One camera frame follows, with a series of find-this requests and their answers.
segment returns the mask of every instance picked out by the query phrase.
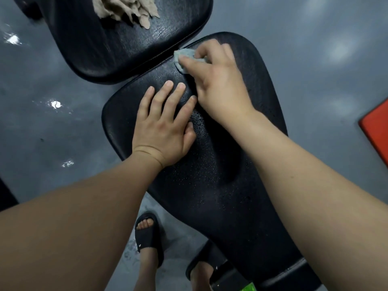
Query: red mat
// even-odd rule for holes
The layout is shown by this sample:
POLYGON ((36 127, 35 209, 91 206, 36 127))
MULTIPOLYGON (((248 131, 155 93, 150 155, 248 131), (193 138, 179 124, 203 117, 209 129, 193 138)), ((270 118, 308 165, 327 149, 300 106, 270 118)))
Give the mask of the red mat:
POLYGON ((359 124, 388 166, 388 99, 369 112, 359 124))

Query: hand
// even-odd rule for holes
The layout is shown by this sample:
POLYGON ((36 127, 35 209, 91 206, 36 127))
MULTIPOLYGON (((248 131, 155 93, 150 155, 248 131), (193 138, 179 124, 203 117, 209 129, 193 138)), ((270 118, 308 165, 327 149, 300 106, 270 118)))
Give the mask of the hand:
POLYGON ((179 63, 195 79, 198 102, 214 120, 226 127, 255 109, 229 44, 220 45, 215 39, 206 41, 197 48, 195 58, 205 56, 212 64, 183 55, 179 63))
POLYGON ((192 96, 174 120, 175 110, 186 86, 179 83, 166 100, 173 86, 172 81, 167 81, 155 96, 155 89, 148 88, 140 102, 132 140, 132 153, 144 153, 154 158, 160 163, 161 169, 185 156, 197 137, 193 124, 188 122, 197 97, 192 96))

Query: person's left hand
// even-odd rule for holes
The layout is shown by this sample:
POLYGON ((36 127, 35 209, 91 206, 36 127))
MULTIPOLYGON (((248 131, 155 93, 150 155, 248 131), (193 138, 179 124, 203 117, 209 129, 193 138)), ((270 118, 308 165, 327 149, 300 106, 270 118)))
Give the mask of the person's left hand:
POLYGON ((193 124, 189 122, 197 97, 192 96, 174 120, 175 110, 186 86, 179 83, 166 100, 173 86, 172 81, 167 81, 155 96, 155 89, 148 88, 140 102, 132 140, 132 153, 143 153, 154 158, 161 168, 177 163, 187 154, 197 137, 193 124))

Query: gray floor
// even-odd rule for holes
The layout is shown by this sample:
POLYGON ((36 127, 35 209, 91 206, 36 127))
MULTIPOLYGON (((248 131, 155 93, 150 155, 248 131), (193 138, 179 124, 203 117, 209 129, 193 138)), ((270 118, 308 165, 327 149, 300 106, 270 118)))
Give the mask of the gray floor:
MULTIPOLYGON (((388 97, 388 0, 215 0, 195 39, 219 31, 258 48, 290 137, 388 202, 388 169, 357 125, 388 97)), ((46 24, 0 0, 0 175, 20 202, 119 163, 100 122, 118 88, 77 77, 46 24)), ((143 208, 170 241, 159 290, 188 290, 184 270, 204 237, 148 195, 143 208)), ((107 290, 131 290, 137 270, 131 237, 107 290)))

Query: black slide sandal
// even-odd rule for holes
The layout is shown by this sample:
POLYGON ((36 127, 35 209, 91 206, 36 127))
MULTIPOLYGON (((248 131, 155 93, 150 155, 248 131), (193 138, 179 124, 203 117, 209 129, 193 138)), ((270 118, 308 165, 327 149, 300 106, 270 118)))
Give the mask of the black slide sandal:
POLYGON ((159 268, 163 263, 164 253, 163 253, 162 242, 160 238, 160 228, 159 228, 158 219, 152 212, 147 211, 142 215, 140 215, 136 220, 135 240, 136 240, 137 250, 139 252, 141 249, 146 247, 152 247, 158 250, 158 260, 159 260, 158 268, 159 268), (149 218, 154 221, 154 224, 151 227, 141 229, 141 230, 136 230, 137 225, 142 220, 147 220, 149 218))
POLYGON ((213 242, 208 240, 186 269, 186 277, 189 279, 189 281, 191 271, 195 268, 199 261, 204 261, 210 264, 214 269, 214 274, 220 268, 220 266, 227 262, 227 259, 222 254, 220 249, 218 249, 213 242))

